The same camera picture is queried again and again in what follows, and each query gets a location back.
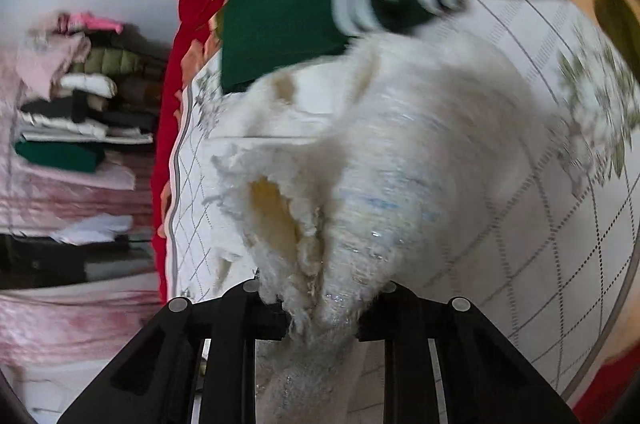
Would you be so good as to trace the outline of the white floral bed sheet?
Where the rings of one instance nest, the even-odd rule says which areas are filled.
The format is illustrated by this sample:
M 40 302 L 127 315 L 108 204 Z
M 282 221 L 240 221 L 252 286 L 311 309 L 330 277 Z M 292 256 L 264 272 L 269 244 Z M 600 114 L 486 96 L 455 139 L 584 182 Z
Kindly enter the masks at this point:
M 461 0 L 459 9 L 408 32 L 355 38 L 343 53 L 373 34 L 435 42 L 457 32 L 509 59 L 532 90 L 535 122 L 422 270 L 393 281 L 431 300 L 468 299 L 559 395 L 570 396 L 587 371 L 586 355 L 615 321 L 620 275 L 639 258 L 638 72 L 573 0 Z M 217 203 L 212 159 L 231 141 L 212 132 L 224 101 L 249 88 L 222 91 L 221 53 L 222 46 L 183 92 L 172 154 L 180 191 L 167 220 L 169 295 L 193 301 L 258 277 Z M 383 348 L 363 345 L 341 423 L 383 416 Z

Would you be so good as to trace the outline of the stack of folded clothes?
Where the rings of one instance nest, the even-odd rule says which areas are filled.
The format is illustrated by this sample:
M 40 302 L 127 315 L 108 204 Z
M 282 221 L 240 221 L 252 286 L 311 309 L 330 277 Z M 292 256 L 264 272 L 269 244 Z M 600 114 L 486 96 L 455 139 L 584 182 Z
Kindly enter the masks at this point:
M 110 156 L 152 152 L 165 68 L 127 24 L 89 12 L 43 17 L 15 53 L 25 93 L 14 152 L 30 165 L 87 176 Z

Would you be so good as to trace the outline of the white fluffy knit sweater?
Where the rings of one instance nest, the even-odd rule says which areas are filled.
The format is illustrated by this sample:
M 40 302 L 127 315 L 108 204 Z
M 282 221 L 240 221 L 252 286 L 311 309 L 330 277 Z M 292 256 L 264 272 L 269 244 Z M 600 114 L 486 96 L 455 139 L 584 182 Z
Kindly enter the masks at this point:
M 369 35 L 224 101 L 217 203 L 260 297 L 291 317 L 258 349 L 259 422 L 344 421 L 366 354 L 360 315 L 422 270 L 534 122 L 526 80 L 466 32 Z

